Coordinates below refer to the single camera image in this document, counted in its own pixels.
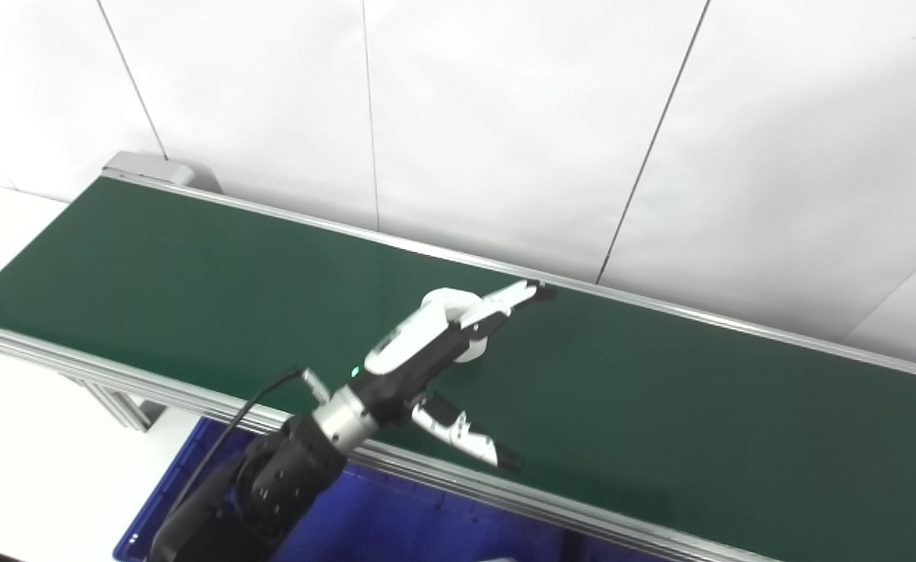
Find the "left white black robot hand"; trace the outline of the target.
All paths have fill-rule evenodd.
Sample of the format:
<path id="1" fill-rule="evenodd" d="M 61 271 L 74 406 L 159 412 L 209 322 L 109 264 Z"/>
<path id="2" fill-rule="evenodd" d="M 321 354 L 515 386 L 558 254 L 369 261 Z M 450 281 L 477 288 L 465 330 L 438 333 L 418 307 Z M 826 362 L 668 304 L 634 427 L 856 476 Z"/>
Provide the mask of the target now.
<path id="1" fill-rule="evenodd" d="M 521 455 L 472 423 L 464 409 L 426 391 L 454 363 L 483 355 L 487 338 L 512 313 L 557 294 L 554 286 L 536 279 L 521 279 L 483 296 L 448 287 L 426 293 L 419 308 L 371 349 L 348 382 L 361 412 L 380 426 L 414 423 L 472 458 L 521 472 Z"/>

